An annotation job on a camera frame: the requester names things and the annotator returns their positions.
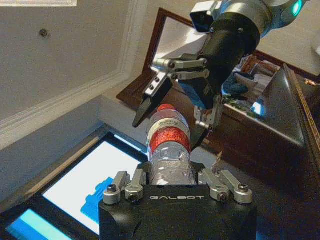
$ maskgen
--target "red bottle label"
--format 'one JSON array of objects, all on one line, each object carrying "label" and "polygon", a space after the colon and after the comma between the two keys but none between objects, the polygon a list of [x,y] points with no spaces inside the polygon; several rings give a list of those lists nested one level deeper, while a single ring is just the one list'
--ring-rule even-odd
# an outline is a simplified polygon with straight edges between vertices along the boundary
[{"label": "red bottle label", "polygon": [[177,142],[184,146],[189,153],[191,152],[190,141],[188,136],[185,134],[184,131],[177,127],[169,126],[157,130],[152,135],[150,141],[151,153],[153,153],[160,144],[163,144],[165,142]]}]

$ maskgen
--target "blue screen display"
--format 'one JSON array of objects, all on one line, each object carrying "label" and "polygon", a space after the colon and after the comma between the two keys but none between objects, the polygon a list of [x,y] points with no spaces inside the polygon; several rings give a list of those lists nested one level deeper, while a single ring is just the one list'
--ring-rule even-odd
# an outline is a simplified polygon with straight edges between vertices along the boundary
[{"label": "blue screen display", "polygon": [[119,171],[132,177],[140,162],[104,141],[43,196],[99,234],[98,203]]},{"label": "blue screen display", "polygon": [[68,236],[44,220],[31,209],[24,212],[6,229],[16,239],[23,240],[71,240]]}]

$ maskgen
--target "metal bracket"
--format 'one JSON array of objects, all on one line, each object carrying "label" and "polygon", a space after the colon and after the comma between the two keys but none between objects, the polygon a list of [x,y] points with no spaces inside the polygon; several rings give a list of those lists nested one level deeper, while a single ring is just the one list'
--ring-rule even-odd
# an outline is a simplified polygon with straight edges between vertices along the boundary
[{"label": "metal bracket", "polygon": [[127,171],[119,171],[112,184],[103,192],[103,202],[107,205],[117,204],[121,200],[122,188],[130,182],[130,174]]},{"label": "metal bracket", "polygon": [[198,173],[198,184],[210,187],[210,197],[218,202],[226,202],[229,198],[229,191],[237,203],[252,203],[253,192],[247,185],[241,184],[229,171],[219,171],[214,174],[211,169],[205,168]]},{"label": "metal bracket", "polygon": [[213,108],[210,114],[206,114],[205,109],[194,106],[195,124],[204,127],[210,131],[214,130],[221,122],[224,105],[220,95],[214,96]]},{"label": "metal bracket", "polygon": [[125,199],[131,203],[136,203],[144,197],[144,187],[147,183],[147,175],[142,169],[136,169],[132,178],[125,188]]},{"label": "metal bracket", "polygon": [[154,95],[157,93],[159,88],[162,86],[162,84],[165,82],[167,78],[167,74],[165,72],[158,72],[156,77],[154,77],[151,81],[151,83],[146,87],[144,90],[144,94],[154,97]]},{"label": "metal bracket", "polygon": [[211,169],[205,168],[198,173],[198,184],[208,184],[210,197],[218,202],[226,202],[229,199],[229,188],[219,181]]},{"label": "metal bracket", "polygon": [[182,69],[205,68],[207,66],[207,60],[205,58],[200,58],[198,60],[181,61],[155,58],[152,62],[152,66],[160,71],[172,73]]},{"label": "metal bracket", "polygon": [[253,192],[247,185],[241,184],[229,171],[220,171],[217,177],[223,182],[233,193],[234,200],[240,204],[252,203]]},{"label": "metal bracket", "polygon": [[177,71],[176,73],[177,79],[180,81],[190,80],[190,79],[206,79],[209,77],[209,70],[205,69],[204,71]]}]

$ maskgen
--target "teal light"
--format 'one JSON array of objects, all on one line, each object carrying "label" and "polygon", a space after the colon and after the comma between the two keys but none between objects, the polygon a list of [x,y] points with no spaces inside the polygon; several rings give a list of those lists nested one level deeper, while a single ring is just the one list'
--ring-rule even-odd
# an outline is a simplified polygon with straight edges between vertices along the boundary
[{"label": "teal light", "polygon": [[293,5],[293,9],[292,9],[292,13],[293,15],[296,17],[298,16],[298,14],[300,13],[302,9],[302,0],[298,0],[294,5]]}]

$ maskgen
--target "silver arm joint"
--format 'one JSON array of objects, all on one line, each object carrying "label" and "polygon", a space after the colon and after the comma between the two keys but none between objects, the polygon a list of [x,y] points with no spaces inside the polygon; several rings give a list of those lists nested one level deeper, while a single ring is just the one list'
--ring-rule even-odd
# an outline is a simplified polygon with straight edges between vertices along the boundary
[{"label": "silver arm joint", "polygon": [[241,184],[229,171],[220,171],[218,178],[231,190],[236,202],[240,204],[252,203],[253,192],[247,185]]},{"label": "silver arm joint", "polygon": [[119,171],[113,182],[112,185],[115,186],[114,189],[108,190],[108,188],[103,192],[103,202],[107,205],[117,204],[121,200],[121,191],[122,188],[127,186],[130,182],[130,174],[127,171]]},{"label": "silver arm joint", "polygon": [[229,188],[219,181],[211,169],[205,168],[198,173],[198,184],[208,184],[210,197],[218,202],[226,202],[229,199]]},{"label": "silver arm joint", "polygon": [[142,169],[136,169],[131,183],[125,188],[125,199],[131,203],[136,203],[144,197],[144,187],[147,183],[146,173]]}]

